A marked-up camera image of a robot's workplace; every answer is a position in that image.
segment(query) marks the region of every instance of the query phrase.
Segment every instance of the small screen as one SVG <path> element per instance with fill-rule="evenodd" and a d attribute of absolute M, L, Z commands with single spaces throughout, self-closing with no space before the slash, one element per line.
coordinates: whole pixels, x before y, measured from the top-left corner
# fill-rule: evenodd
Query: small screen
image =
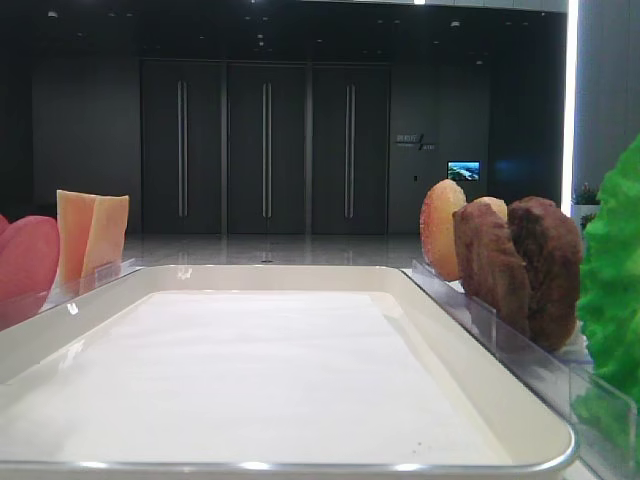
<path fill-rule="evenodd" d="M 480 162 L 449 162 L 449 180 L 477 181 L 480 179 Z"/>

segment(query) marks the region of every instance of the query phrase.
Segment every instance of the white tray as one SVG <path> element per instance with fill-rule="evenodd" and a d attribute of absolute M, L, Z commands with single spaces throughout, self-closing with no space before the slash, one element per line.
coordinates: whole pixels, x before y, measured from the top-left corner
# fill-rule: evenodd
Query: white tray
<path fill-rule="evenodd" d="M 0 351 L 0 478 L 558 479 L 576 455 L 394 269 L 147 268 Z"/>

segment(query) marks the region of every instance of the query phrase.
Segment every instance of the clear acrylic holder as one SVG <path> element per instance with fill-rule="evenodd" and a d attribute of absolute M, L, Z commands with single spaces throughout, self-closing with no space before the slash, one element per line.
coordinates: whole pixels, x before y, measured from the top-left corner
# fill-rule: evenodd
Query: clear acrylic holder
<path fill-rule="evenodd" d="M 128 275 L 139 267 L 135 259 L 110 263 L 97 268 L 92 274 L 61 285 L 55 283 L 50 291 L 31 293 L 0 303 L 0 331 L 18 325 L 33 315 L 50 308 L 71 302 L 81 294 L 88 293 L 109 282 Z"/>
<path fill-rule="evenodd" d="M 580 459 L 600 478 L 639 478 L 633 400 L 587 371 L 561 362 L 503 323 L 495 310 L 453 288 L 422 261 L 413 280 L 550 408 L 573 425 Z"/>

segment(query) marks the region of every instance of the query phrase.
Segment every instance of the white paper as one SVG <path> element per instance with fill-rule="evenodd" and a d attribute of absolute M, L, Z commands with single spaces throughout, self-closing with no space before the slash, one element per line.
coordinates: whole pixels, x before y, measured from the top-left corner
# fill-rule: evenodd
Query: white paper
<path fill-rule="evenodd" d="M 5 387 L 1 458 L 508 463 L 372 298 L 147 297 Z"/>

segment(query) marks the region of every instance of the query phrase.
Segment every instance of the potted plant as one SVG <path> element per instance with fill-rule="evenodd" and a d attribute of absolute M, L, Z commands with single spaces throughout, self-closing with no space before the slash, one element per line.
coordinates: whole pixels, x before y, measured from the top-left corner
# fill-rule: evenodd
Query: potted plant
<path fill-rule="evenodd" d="M 598 200 L 597 188 L 592 188 L 588 183 L 585 183 L 582 188 L 577 188 L 574 191 L 571 218 L 581 231 L 584 231 L 599 210 L 600 200 Z"/>

